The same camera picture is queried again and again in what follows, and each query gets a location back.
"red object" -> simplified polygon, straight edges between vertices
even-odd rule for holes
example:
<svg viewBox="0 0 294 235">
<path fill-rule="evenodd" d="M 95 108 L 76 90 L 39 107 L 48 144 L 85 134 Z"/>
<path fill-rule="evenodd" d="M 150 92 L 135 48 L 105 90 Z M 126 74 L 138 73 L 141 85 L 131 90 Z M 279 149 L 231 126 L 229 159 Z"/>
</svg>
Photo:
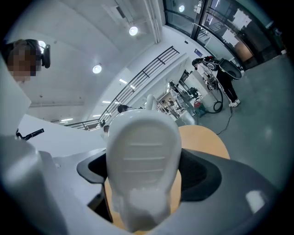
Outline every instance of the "red object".
<svg viewBox="0 0 294 235">
<path fill-rule="evenodd" d="M 194 103 L 194 108 L 199 108 L 199 107 L 200 107 L 200 105 L 201 105 L 201 103 L 200 103 L 200 102 L 198 102 L 198 101 L 196 101 L 196 102 Z"/>
</svg>

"sneaker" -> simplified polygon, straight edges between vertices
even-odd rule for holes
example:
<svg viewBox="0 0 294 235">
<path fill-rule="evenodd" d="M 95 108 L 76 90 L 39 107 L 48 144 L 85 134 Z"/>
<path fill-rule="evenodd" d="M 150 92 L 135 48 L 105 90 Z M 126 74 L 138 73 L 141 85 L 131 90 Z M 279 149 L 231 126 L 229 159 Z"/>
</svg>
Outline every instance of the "sneaker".
<svg viewBox="0 0 294 235">
<path fill-rule="evenodd" d="M 230 106 L 230 107 L 237 107 L 237 106 L 238 106 L 238 103 L 237 103 L 237 102 L 234 102 L 234 103 L 231 102 L 231 103 L 229 104 L 229 106 Z"/>
</svg>

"wooden table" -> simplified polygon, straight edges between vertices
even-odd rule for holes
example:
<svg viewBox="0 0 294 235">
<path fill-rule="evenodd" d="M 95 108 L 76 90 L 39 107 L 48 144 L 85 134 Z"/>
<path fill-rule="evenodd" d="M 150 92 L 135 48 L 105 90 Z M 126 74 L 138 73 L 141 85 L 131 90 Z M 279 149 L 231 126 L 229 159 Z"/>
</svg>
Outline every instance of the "wooden table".
<svg viewBox="0 0 294 235">
<path fill-rule="evenodd" d="M 197 126 L 197 125 L 186 125 L 179 127 L 182 148 L 189 150 L 196 150 L 200 152 L 206 152 L 215 156 L 230 159 L 229 153 L 221 141 L 221 139 L 210 129 Z M 125 229 L 124 224 L 120 219 L 119 213 L 112 210 L 111 200 L 111 188 L 108 179 L 105 181 L 106 197 L 110 208 L 110 213 L 113 217 L 113 224 L 119 228 Z M 175 212 L 179 206 L 181 197 L 181 174 L 178 171 L 174 184 L 171 188 L 171 212 Z M 135 234 L 145 234 L 147 232 L 137 231 Z"/>
</svg>

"gray floor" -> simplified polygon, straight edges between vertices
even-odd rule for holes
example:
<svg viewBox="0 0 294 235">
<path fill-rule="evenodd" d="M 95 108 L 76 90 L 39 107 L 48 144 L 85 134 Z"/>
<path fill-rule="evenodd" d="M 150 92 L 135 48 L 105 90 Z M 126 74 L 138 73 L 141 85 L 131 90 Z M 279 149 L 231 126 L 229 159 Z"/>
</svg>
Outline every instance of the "gray floor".
<svg viewBox="0 0 294 235">
<path fill-rule="evenodd" d="M 241 104 L 233 109 L 226 131 L 219 137 L 233 160 L 256 169 L 282 189 L 293 167 L 294 69 L 283 55 L 245 72 L 233 81 Z M 223 130 L 230 116 L 228 101 L 218 114 L 205 114 L 198 124 L 215 133 Z M 178 126 L 197 124 L 185 114 Z"/>
</svg>

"staircase railing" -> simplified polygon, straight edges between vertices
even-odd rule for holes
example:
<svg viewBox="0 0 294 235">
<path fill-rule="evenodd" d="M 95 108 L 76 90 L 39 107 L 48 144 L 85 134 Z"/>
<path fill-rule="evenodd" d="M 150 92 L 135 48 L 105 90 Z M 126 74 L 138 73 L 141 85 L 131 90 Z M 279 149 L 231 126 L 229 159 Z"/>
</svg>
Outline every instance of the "staircase railing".
<svg viewBox="0 0 294 235">
<path fill-rule="evenodd" d="M 125 104 L 129 98 L 160 68 L 165 66 L 172 58 L 178 55 L 179 52 L 171 46 L 163 53 L 152 60 L 145 68 L 143 68 L 114 98 L 114 100 L 108 105 L 99 119 L 89 120 L 80 123 L 68 124 L 65 126 L 83 129 L 83 130 L 95 130 L 103 127 L 107 122 L 111 121 L 113 117 L 118 115 L 117 108 L 120 104 Z"/>
</svg>

